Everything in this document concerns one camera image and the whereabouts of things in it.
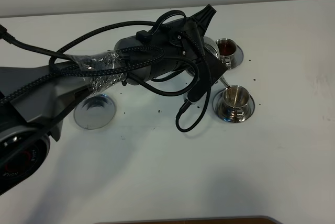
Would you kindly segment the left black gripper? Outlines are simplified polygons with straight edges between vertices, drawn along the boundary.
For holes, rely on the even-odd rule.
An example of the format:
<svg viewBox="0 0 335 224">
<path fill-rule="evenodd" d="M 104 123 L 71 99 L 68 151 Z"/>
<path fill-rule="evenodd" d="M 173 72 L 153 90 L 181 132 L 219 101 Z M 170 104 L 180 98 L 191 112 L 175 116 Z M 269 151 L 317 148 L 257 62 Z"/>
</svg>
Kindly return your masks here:
<svg viewBox="0 0 335 224">
<path fill-rule="evenodd" d="M 166 22 L 168 17 L 159 17 L 150 30 L 136 33 L 136 40 L 143 45 L 156 46 L 164 50 L 166 56 L 176 51 L 185 51 L 191 60 L 206 58 L 198 65 L 199 78 L 187 93 L 191 103 L 198 102 L 227 71 L 226 66 L 208 51 L 204 52 L 203 37 L 215 15 L 216 10 L 208 4 L 190 17 L 182 17 Z"/>
</svg>

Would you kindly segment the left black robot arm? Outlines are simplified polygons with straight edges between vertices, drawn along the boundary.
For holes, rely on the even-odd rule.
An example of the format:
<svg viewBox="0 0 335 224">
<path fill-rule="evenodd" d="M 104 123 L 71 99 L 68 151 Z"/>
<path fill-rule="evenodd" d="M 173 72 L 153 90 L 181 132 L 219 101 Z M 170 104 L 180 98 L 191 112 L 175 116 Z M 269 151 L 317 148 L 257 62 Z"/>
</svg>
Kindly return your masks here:
<svg viewBox="0 0 335 224">
<path fill-rule="evenodd" d="M 50 140 L 59 140 L 63 119 L 78 105 L 107 103 L 101 91 L 116 83 L 141 85 L 165 97 L 184 96 L 177 119 L 226 72 L 205 48 L 205 33 L 215 15 L 208 5 L 186 16 L 171 10 L 156 21 L 125 21 L 93 30 L 58 51 L 25 44 L 1 28 L 1 39 L 49 57 L 37 68 L 1 68 L 1 193 L 33 175 L 45 161 Z M 102 32 L 148 26 L 120 39 L 111 51 L 70 55 L 68 50 Z"/>
</svg>

